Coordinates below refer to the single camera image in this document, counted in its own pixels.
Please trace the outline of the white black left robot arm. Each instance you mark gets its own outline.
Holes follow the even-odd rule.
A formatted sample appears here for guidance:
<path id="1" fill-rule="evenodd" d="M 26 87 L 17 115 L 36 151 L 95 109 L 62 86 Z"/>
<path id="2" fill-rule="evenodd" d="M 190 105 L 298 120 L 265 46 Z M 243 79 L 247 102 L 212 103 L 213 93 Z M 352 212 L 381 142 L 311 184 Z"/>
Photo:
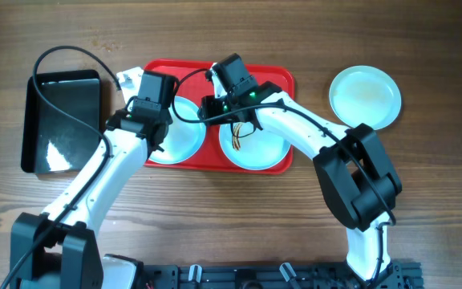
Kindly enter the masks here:
<path id="1" fill-rule="evenodd" d="M 100 256 L 96 237 L 129 178 L 160 149 L 172 123 L 179 83 L 144 71 L 137 95 L 107 123 L 99 147 L 77 177 L 41 214 L 12 226 L 4 288 L 143 288 L 141 261 Z"/>

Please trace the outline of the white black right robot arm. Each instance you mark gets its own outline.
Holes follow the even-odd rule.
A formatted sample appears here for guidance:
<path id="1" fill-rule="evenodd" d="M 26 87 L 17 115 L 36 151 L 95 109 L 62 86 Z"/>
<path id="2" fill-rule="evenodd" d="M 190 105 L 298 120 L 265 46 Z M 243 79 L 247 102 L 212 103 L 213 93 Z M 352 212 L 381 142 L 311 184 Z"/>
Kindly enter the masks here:
<path id="1" fill-rule="evenodd" d="M 208 125 L 251 123 L 287 140 L 313 161 L 324 201 L 347 229 L 346 263 L 364 286 L 387 269 L 386 228 L 401 181 L 376 132 L 365 124 L 334 124 L 297 104 L 278 85 L 259 84 L 242 62 L 215 63 L 205 72 L 214 93 L 201 101 Z"/>

